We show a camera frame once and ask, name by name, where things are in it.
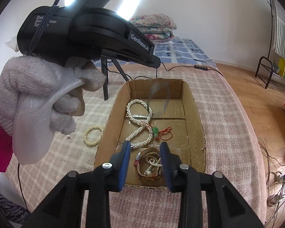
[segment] blue gripper pad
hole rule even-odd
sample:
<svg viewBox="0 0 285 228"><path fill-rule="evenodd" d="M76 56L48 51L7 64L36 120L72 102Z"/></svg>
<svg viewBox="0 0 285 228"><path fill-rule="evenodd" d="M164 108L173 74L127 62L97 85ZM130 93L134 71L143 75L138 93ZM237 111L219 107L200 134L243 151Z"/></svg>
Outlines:
<svg viewBox="0 0 285 228"><path fill-rule="evenodd" d="M171 182L171 168L169 164L169 156L170 156L170 150L168 144L166 142L162 142L160 144L160 158L161 158L161 163L163 165L163 176L165 178L167 187L171 190L172 182Z"/></svg>
<svg viewBox="0 0 285 228"><path fill-rule="evenodd" d="M125 178L127 176L130 153L131 153L131 143L129 141L126 140L124 141L122 145L122 152L124 152L124 158L122 161L122 166L119 169L119 179L118 179L119 191L121 191L123 186L125 185Z"/></svg>

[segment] red string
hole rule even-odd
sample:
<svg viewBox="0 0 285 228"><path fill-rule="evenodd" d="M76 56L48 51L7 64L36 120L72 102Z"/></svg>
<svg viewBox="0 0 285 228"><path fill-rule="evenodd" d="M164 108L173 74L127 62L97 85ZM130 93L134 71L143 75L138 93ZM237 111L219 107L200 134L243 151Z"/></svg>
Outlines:
<svg viewBox="0 0 285 228"><path fill-rule="evenodd" d="M158 132L158 137L157 137L156 139L158 139L158 138L160 138L161 140L170 140L170 139L172 139L173 135L172 135L172 133L170 132L171 129L172 129L172 127L168 127L168 128L166 128L165 130L159 131L159 132ZM163 139L162 136L163 136L164 134L167 134L167 133L171 134L171 137L170 137L169 139Z"/></svg>

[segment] wooden floor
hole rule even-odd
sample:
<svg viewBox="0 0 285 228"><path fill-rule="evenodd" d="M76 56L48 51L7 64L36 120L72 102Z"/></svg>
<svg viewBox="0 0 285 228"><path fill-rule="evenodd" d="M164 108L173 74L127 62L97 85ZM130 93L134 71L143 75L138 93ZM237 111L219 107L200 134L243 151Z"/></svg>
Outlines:
<svg viewBox="0 0 285 228"><path fill-rule="evenodd" d="M262 137L268 146L269 155L277 158L280 164L285 165L285 92L268 87L264 89L264 83L254 77L254 73L228 66L217 64L230 86L239 97L257 136ZM268 163L266 154L263 154L266 178ZM285 172L285 166L280 166L277 161L271 159L271 171ZM270 195L278 193L281 184L274 184L275 177L270 177ZM274 211L274 207L267 206L266 220ZM285 219L285 206L278 213L274 227L278 228ZM267 227L272 227L272 220Z"/></svg>

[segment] screw head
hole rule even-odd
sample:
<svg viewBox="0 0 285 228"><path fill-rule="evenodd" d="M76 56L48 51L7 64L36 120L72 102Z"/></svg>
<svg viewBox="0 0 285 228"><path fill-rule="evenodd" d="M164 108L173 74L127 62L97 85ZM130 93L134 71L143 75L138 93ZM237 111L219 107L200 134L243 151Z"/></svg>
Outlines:
<svg viewBox="0 0 285 228"><path fill-rule="evenodd" d="M110 169L111 167L112 167L111 163L103 163L102 164L102 168L104 168L104 169Z"/></svg>
<svg viewBox="0 0 285 228"><path fill-rule="evenodd" d="M222 178L222 177L223 177L223 174L222 174L221 172L219 172L219 171L216 171L216 172L214 173L214 176L215 176L216 178Z"/></svg>
<svg viewBox="0 0 285 228"><path fill-rule="evenodd" d="M75 177L75 176L77 176L77 174L78 174L77 171L71 170L67 175L68 175L69 177Z"/></svg>
<svg viewBox="0 0 285 228"><path fill-rule="evenodd" d="M180 164L180 168L182 170L188 170L189 169L189 165L187 165L187 164Z"/></svg>

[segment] bed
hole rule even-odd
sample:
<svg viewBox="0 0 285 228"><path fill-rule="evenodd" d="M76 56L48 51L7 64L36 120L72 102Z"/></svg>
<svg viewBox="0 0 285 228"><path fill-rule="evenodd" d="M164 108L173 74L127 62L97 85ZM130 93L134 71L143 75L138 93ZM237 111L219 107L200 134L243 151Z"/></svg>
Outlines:
<svg viewBox="0 0 285 228"><path fill-rule="evenodd" d="M210 59L196 43L191 39L174 37L170 43L155 45L154 55L159 57L163 63L199 64L217 68L215 62ZM133 62L118 61L120 65L134 64ZM100 61L95 66L100 68Z"/></svg>
<svg viewBox="0 0 285 228"><path fill-rule="evenodd" d="M177 65L179 63L166 63L168 68ZM155 78L155 71L146 66L128 64L123 68L133 77L144 75ZM205 133L205 172L223 172L264 222L266 185L262 154L251 123L225 78L216 71L185 67L170 72L161 67L158 77L183 79L189 84ZM104 101L101 89L84 93L86 112L82 117L75 118L77 130L70 138L56 133L49 152L42 160L20 167L22 189L30 211L70 170L79 173L93 170L97 146L87 147L83 133L91 125L105 126L109 118L116 95L124 83L122 76L115 73L109 73L109 80L107 101ZM15 156L6 174L20 193ZM167 190L124 187L121 193L110 193L111 223L116 228L154 227L155 224L162 228L177 227L179 206L180 195ZM205 212L204 226L207 227Z"/></svg>

